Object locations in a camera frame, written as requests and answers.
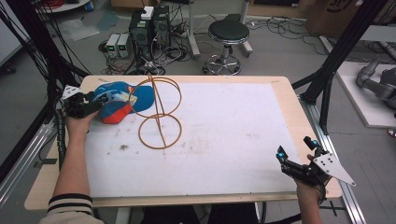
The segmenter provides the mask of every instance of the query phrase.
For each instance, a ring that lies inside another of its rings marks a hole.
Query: floor
[[[128,31],[129,14],[126,12],[113,12],[104,3],[94,12],[87,13],[83,9],[73,10],[67,13],[59,13],[56,16],[58,22],[70,20],[82,20],[86,26],[101,27],[99,35],[93,35],[78,41],[67,40],[70,48],[80,58],[82,63],[92,74],[103,74],[106,69],[106,59],[98,50],[101,42],[108,39],[112,33],[124,33]],[[195,24],[208,26],[206,22],[211,17],[196,18]],[[249,44],[254,52],[246,58],[245,53],[234,48],[234,56],[238,57],[243,65],[240,76],[285,76],[290,82],[306,77],[322,65],[326,60],[325,50],[320,42],[313,37],[305,37],[304,40],[281,37],[277,32],[263,26],[258,28],[250,26]],[[294,31],[306,32],[304,26],[293,25]],[[196,35],[201,57],[197,60],[171,63],[165,67],[166,75],[201,75],[202,65],[212,54],[221,52],[222,45],[211,40],[205,29],[197,31]],[[60,46],[58,37],[53,38]],[[394,63],[387,54],[373,52],[368,49],[366,43],[359,43],[351,52],[349,61],[368,61],[376,55],[381,55],[384,62]],[[38,114],[46,102],[46,83],[38,74],[29,56],[20,51],[11,60],[17,68],[15,74],[8,74],[4,70],[0,74],[0,162],[6,159],[9,151],[15,146],[22,134],[28,128],[34,117]],[[304,92],[306,87],[296,90]],[[395,175],[389,174],[396,169],[396,141],[387,136],[385,129],[366,128],[362,123],[357,111],[353,107],[339,80],[334,79],[332,85],[332,99],[329,112],[328,130],[332,143],[337,151],[341,163],[344,164],[349,174],[354,178],[357,187],[353,188],[355,196],[363,212],[366,223],[388,224],[396,220],[396,187]],[[49,147],[45,147],[42,154],[45,155]],[[18,186],[13,190],[9,198],[2,199],[0,209],[0,223],[38,223],[46,213],[45,211],[27,211],[23,204],[32,187],[39,169],[33,164],[24,174]],[[332,200],[335,207],[344,207],[342,200]],[[323,206],[331,206],[329,201]],[[202,223],[207,220],[203,206],[195,206],[198,217]],[[115,208],[98,209],[99,216],[105,223],[114,223],[117,210]],[[280,220],[299,213],[297,202],[272,202],[267,204],[266,221]],[[134,208],[130,223],[139,223],[142,217],[141,208]],[[323,222],[350,223],[346,211],[322,209]]]

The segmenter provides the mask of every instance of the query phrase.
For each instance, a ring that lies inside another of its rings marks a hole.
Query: box logo
[[[341,12],[352,3],[353,0],[332,0],[327,6],[326,11],[331,13]]]

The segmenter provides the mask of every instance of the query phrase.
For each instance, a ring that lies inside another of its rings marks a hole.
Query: triangular white bracket
[[[79,87],[66,85],[66,87],[64,88],[64,94],[62,95],[62,99],[65,100],[70,96],[77,94],[79,91],[80,91]]]
[[[332,153],[328,153],[313,159],[313,162],[327,175],[346,182],[348,185],[356,186],[355,181],[347,173],[340,161]]]

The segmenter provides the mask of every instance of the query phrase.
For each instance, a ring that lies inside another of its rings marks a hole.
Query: stool
[[[232,45],[242,44],[248,40],[249,30],[239,21],[223,20],[215,21],[209,26],[209,36],[224,44],[221,55],[210,57],[203,67],[215,75],[237,75],[241,72],[241,63],[233,54]]]

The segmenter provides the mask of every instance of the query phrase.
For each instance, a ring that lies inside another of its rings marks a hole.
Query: striped cuff
[[[64,212],[82,212],[92,215],[92,198],[85,194],[62,194],[49,200],[48,215]]]

